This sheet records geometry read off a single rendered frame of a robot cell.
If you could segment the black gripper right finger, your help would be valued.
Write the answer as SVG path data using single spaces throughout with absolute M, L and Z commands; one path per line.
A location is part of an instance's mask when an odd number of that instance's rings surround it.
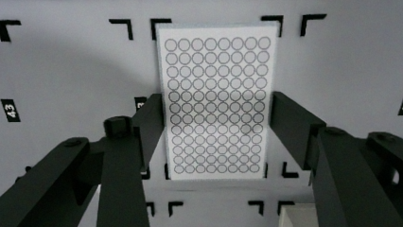
M 403 138 L 385 131 L 354 137 L 282 92 L 273 92 L 270 127 L 310 171 L 319 227 L 403 227 Z

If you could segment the white deep-well plate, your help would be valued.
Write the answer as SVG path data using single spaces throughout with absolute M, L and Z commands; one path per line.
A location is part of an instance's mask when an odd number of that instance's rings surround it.
M 278 227 L 319 227 L 315 203 L 281 205 Z

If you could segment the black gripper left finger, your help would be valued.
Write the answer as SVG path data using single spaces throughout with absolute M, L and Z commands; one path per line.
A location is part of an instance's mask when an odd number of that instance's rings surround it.
M 141 173 L 165 127 L 162 94 L 152 94 L 132 118 L 103 125 L 99 141 L 60 142 L 2 194 L 0 227 L 78 227 L 99 185 L 96 227 L 150 227 Z

